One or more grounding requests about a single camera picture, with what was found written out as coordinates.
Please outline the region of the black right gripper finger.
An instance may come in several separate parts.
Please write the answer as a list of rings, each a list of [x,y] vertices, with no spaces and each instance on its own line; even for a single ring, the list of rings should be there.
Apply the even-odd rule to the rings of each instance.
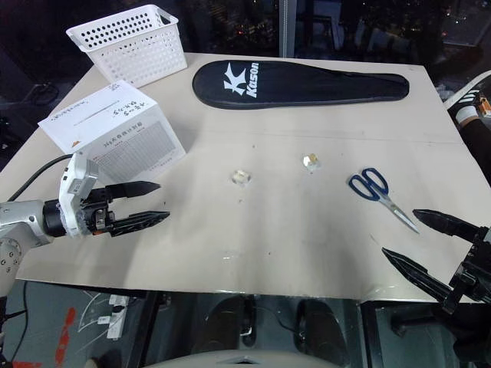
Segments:
[[[428,270],[410,258],[382,248],[382,253],[387,260],[400,272],[411,284],[430,295],[438,302],[443,302],[450,294],[451,288],[428,274]]]
[[[473,242],[480,227],[465,222],[455,216],[430,209],[414,209],[414,216],[427,227],[449,236],[457,236]]]

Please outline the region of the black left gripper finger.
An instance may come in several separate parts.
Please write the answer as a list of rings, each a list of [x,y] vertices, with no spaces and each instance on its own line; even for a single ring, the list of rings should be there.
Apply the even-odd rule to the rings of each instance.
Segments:
[[[145,211],[116,220],[110,227],[111,236],[125,235],[153,227],[170,216],[167,211]]]
[[[160,184],[148,181],[124,182],[106,186],[106,192],[112,199],[144,196],[161,187]]]

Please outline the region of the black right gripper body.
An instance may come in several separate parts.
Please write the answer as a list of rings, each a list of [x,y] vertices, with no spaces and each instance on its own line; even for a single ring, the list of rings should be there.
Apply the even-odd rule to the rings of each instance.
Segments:
[[[490,228],[481,228],[475,235],[466,257],[450,279],[450,293],[442,308],[453,314],[463,296],[490,304]]]

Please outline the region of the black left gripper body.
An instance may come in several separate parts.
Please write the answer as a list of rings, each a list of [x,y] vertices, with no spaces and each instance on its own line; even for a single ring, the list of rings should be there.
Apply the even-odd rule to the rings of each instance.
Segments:
[[[88,197],[81,201],[84,224],[92,235],[107,233],[113,228],[114,213],[109,210],[109,204],[114,199],[112,189],[112,186],[92,189]]]

